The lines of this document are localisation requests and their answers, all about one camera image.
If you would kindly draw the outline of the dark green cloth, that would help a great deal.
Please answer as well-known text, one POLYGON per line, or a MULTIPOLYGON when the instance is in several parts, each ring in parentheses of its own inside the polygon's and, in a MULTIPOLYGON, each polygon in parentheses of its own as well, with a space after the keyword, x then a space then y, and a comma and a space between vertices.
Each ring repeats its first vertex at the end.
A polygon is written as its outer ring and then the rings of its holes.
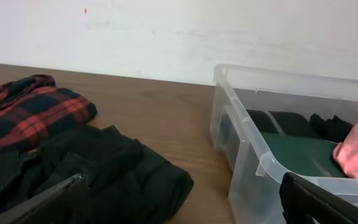
POLYGON ((288 170, 311 177, 345 178, 333 159, 336 143, 323 139, 262 133, 276 160, 288 170))

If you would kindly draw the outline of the dark navy cloth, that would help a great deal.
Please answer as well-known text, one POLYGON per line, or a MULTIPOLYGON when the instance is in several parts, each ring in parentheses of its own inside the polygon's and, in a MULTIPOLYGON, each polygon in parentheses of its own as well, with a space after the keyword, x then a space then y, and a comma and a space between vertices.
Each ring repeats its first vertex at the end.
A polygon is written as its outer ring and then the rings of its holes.
POLYGON ((336 115, 324 120, 319 115, 313 114, 309 123, 321 138, 336 143, 343 142, 354 126, 336 115))

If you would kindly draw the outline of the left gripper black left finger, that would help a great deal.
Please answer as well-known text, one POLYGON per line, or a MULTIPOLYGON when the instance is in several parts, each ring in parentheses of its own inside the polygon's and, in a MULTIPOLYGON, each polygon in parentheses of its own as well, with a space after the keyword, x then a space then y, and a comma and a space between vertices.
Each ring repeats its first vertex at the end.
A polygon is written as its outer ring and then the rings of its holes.
POLYGON ((88 186, 76 174, 0 214, 0 224, 87 223, 88 186))

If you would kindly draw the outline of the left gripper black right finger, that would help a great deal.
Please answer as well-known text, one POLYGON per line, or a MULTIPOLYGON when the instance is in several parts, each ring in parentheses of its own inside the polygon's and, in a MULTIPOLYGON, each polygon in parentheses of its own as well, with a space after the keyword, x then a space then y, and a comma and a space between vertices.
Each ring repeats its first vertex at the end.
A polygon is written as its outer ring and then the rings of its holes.
POLYGON ((287 224, 358 224, 358 208, 291 172, 279 190, 287 224))

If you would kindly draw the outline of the black cloth bundle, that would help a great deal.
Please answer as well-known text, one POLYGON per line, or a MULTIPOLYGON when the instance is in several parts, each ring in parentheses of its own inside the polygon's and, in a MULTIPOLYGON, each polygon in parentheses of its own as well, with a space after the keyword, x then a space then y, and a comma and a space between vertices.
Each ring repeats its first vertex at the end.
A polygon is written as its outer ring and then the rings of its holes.
POLYGON ((319 139, 308 120, 290 112, 247 110, 261 132, 319 139))

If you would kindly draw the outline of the black garment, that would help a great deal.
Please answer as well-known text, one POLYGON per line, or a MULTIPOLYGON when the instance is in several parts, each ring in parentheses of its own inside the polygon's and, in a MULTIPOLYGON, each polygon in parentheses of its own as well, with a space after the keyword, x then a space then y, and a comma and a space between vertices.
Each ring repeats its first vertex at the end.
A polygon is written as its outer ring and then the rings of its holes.
POLYGON ((90 223, 163 223, 191 192, 187 171, 114 126, 82 126, 43 142, 34 152, 0 154, 0 213, 81 174, 79 199, 90 223))

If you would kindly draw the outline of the red navy plaid shirt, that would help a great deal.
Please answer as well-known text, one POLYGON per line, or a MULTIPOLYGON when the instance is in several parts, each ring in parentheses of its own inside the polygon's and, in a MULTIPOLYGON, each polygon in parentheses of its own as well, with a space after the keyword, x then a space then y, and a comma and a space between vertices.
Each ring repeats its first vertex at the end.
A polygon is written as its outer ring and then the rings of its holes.
POLYGON ((0 86, 0 153, 29 151, 42 141, 86 124, 97 115, 90 100, 60 88, 50 75, 0 86))

